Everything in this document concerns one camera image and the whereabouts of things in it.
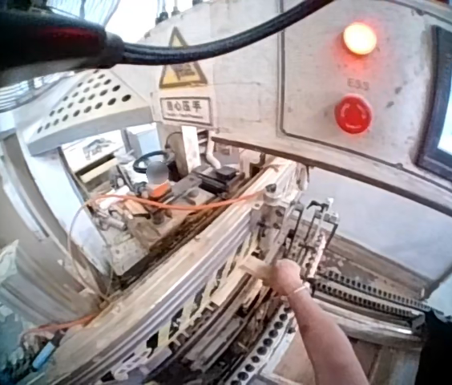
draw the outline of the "perforated vent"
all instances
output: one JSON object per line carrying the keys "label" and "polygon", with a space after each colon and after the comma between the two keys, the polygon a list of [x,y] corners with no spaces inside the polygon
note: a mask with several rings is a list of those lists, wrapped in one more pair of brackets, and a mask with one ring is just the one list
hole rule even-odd
{"label": "perforated vent", "polygon": [[86,136],[150,122],[147,102],[113,71],[89,71],[47,112],[28,145],[35,155]]}
{"label": "perforated vent", "polygon": [[53,130],[62,123],[71,124],[74,118],[93,110],[131,102],[131,91],[118,84],[117,79],[114,80],[111,79],[110,72],[105,74],[105,71],[93,71],[88,79],[79,82],[71,93],[64,96],[62,102],[50,111],[50,119],[46,119],[37,132]]}

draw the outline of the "red emergency stop button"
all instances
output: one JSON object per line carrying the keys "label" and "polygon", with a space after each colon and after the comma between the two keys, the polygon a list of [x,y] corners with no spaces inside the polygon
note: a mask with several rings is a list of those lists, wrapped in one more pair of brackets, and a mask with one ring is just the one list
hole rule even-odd
{"label": "red emergency stop button", "polygon": [[345,132],[359,134],[372,123],[372,111],[361,96],[347,95],[335,107],[335,119]]}

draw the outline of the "warning sign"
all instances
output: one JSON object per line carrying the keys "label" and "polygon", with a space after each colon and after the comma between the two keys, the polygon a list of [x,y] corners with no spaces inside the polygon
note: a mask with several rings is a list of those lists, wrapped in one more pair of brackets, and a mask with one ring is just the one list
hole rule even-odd
{"label": "warning sign", "polygon": [[[169,46],[187,46],[178,28],[172,30]],[[167,65],[163,68],[159,81],[160,88],[205,86],[207,84],[207,78],[197,62]]]}
{"label": "warning sign", "polygon": [[164,120],[212,126],[212,103],[210,98],[160,98],[160,107],[162,119]]}

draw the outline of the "orange wire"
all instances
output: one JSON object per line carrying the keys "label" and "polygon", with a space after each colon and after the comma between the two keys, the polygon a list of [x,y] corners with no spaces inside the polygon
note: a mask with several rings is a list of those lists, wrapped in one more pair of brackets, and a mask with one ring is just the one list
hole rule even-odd
{"label": "orange wire", "polygon": [[57,331],[57,330],[61,330],[61,329],[69,329],[70,327],[73,327],[73,326],[89,323],[98,314],[99,313],[89,314],[89,315],[86,315],[85,317],[81,317],[81,318],[76,319],[76,320],[71,321],[71,322],[54,323],[54,324],[45,325],[45,326],[33,327],[32,329],[28,329],[28,330],[23,331],[20,334],[19,338],[23,339],[23,337],[25,337],[25,335],[30,334],[30,333],[38,333],[38,332],[42,332],[42,331]]}
{"label": "orange wire", "polygon": [[86,205],[89,205],[90,203],[97,201],[98,199],[107,199],[107,198],[119,198],[125,201],[134,201],[141,203],[143,205],[150,205],[158,207],[159,209],[170,209],[170,210],[180,210],[180,211],[200,211],[200,210],[209,210],[209,209],[216,209],[218,207],[232,205],[237,202],[241,201],[248,201],[249,199],[252,199],[254,197],[257,197],[260,195],[261,191],[255,192],[253,194],[244,195],[243,197],[228,199],[226,201],[221,202],[214,202],[214,203],[208,203],[206,205],[170,205],[166,203],[160,203],[156,201],[150,201],[149,199],[144,198],[138,198],[133,197],[131,195],[118,195],[118,194],[103,194],[98,195],[96,197],[92,197],[90,200],[86,202]]}
{"label": "orange wire", "polygon": [[[98,199],[119,198],[121,200],[135,201],[135,202],[139,202],[139,203],[144,204],[144,205],[155,206],[155,207],[158,207],[159,209],[171,209],[171,210],[181,210],[181,211],[200,211],[200,210],[216,209],[218,207],[232,205],[232,204],[237,203],[237,202],[247,201],[249,199],[257,197],[258,195],[260,195],[260,193],[262,193],[262,192],[258,191],[258,192],[255,192],[253,194],[245,195],[243,197],[228,199],[226,201],[209,203],[209,204],[206,204],[206,205],[195,205],[195,206],[191,206],[191,205],[168,205],[168,204],[165,204],[165,203],[160,203],[160,202],[156,202],[156,201],[150,201],[148,199],[133,197],[133,196],[130,196],[130,195],[118,195],[118,194],[98,195],[96,197],[92,197],[91,199],[86,201],[82,206],[80,206],[79,210],[76,212],[75,216],[73,217],[73,221],[71,222],[70,231],[69,231],[69,234],[68,234],[68,237],[67,237],[67,249],[68,249],[68,252],[70,254],[71,259],[73,259],[73,253],[71,252],[71,229],[73,227],[73,224],[75,223],[76,217],[80,214],[80,211],[82,211],[82,209],[85,206],[89,205],[90,203],[92,203],[94,201],[97,201]],[[85,282],[85,280],[83,279],[81,273],[79,272],[78,268],[76,267],[75,261],[73,261],[73,263],[75,264],[75,270],[78,273],[78,275],[80,276],[80,279],[82,279],[82,282]],[[108,299],[106,296],[103,296],[101,293],[99,293],[99,295],[101,297],[105,297],[105,299]],[[86,317],[77,319],[77,320],[72,321],[72,322],[66,322],[66,323],[61,323],[61,324],[53,324],[53,325],[45,325],[45,326],[35,327],[35,328],[29,329],[29,330],[25,330],[24,332],[22,332],[21,335],[20,335],[20,338],[23,338],[26,334],[29,334],[29,333],[36,333],[36,332],[42,332],[42,331],[57,331],[57,330],[61,330],[61,329],[70,328],[70,327],[73,327],[73,326],[76,326],[76,325],[85,324],[85,323],[90,322],[97,315],[98,314],[90,314],[90,315],[87,315]]]}

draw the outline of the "bracelet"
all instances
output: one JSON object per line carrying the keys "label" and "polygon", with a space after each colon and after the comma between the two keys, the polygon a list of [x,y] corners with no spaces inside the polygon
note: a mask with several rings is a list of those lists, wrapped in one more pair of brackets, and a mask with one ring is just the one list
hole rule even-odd
{"label": "bracelet", "polygon": [[299,293],[302,290],[307,290],[308,288],[305,285],[302,285],[300,287],[298,287],[297,289],[295,289],[292,293],[290,293],[289,295],[287,295],[287,298],[290,298],[290,296]]}

